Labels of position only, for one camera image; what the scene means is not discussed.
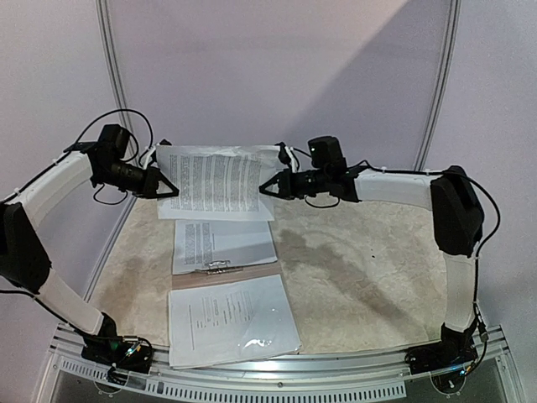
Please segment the white paper stack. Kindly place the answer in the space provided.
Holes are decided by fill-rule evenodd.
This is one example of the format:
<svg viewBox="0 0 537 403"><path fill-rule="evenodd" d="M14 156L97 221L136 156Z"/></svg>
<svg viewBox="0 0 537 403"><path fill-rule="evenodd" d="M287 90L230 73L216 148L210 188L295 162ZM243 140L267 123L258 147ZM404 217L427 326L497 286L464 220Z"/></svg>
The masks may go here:
<svg viewBox="0 0 537 403"><path fill-rule="evenodd" d="M259 187L279 172L279 151L276 145L157 146L157 166L179 189L158 201L158 217L273 221L273 199Z"/></svg>

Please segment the angled printed white sheet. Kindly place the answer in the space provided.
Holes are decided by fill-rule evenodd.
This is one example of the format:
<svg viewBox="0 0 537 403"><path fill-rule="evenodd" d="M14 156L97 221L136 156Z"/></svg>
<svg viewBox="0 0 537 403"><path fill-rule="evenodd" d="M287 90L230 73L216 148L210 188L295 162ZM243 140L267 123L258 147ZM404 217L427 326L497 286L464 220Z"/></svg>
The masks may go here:
<svg viewBox="0 0 537 403"><path fill-rule="evenodd" d="M278 260L267 222L187 221L175 222L172 264L174 275L202 269L216 260L234 265L272 264Z"/></svg>

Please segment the pink paper folder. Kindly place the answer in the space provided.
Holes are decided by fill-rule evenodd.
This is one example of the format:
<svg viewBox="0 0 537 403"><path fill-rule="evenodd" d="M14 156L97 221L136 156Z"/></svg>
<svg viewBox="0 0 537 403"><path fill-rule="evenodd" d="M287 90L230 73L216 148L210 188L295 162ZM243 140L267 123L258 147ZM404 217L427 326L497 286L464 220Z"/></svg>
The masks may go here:
<svg viewBox="0 0 537 403"><path fill-rule="evenodd" d="M184 290L214 285L235 283L238 281L252 280L270 275L281 275L280 262L245 266L240 268L219 269L215 274L192 272L183 275L172 275L171 289Z"/></svg>

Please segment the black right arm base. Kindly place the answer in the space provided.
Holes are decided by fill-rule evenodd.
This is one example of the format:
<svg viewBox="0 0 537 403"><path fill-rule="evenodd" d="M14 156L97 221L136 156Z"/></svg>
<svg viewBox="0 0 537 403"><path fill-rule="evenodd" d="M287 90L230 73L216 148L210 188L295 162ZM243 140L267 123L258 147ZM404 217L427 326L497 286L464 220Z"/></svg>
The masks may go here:
<svg viewBox="0 0 537 403"><path fill-rule="evenodd" d="M405 353L404 362L409 366L411 374L458 368L469 363L462 370L462 373L464 375L470 374L481 364L487 353L488 332L486 328L480 327L478 329L480 340L483 343L481 355L478 355L473 342L474 331L473 327L469 327L464 332L457 332L443 324L439 342L409 348Z"/></svg>

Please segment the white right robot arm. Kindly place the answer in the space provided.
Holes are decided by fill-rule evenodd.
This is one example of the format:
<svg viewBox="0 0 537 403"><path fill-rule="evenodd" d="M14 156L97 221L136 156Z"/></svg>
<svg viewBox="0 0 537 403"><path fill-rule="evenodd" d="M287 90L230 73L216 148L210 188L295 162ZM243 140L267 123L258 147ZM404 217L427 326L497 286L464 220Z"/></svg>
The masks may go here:
<svg viewBox="0 0 537 403"><path fill-rule="evenodd" d="M260 191L307 353L433 343L453 365L474 318L484 211L464 170L414 173L349 166L337 139L309 143L310 170L285 167Z"/></svg>

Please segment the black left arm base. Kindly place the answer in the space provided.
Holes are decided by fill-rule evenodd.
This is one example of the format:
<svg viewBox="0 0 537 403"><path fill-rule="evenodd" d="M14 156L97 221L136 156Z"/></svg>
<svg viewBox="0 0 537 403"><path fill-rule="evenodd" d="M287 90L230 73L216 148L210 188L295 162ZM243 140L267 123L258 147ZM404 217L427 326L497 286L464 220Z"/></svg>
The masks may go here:
<svg viewBox="0 0 537 403"><path fill-rule="evenodd" d="M77 333L84 340L82 358L115 369L149 373L154 349L148 339L139 336L96 336L82 331Z"/></svg>

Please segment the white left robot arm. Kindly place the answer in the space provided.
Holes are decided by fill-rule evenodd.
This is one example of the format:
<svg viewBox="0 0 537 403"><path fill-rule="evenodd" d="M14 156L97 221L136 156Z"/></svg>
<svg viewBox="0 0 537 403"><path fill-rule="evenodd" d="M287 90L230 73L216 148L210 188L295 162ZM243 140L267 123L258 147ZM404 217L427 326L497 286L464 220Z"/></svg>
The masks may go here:
<svg viewBox="0 0 537 403"><path fill-rule="evenodd" d="M1 202L1 276L92 340L93 352L106 364L118 364L125 355L116 324L62 279L43 236L51 232L54 210L85 184L111 186L148 200L180 194L156 164L139 167L126 159L131 136L118 124L105 125L98 139L75 141Z"/></svg>

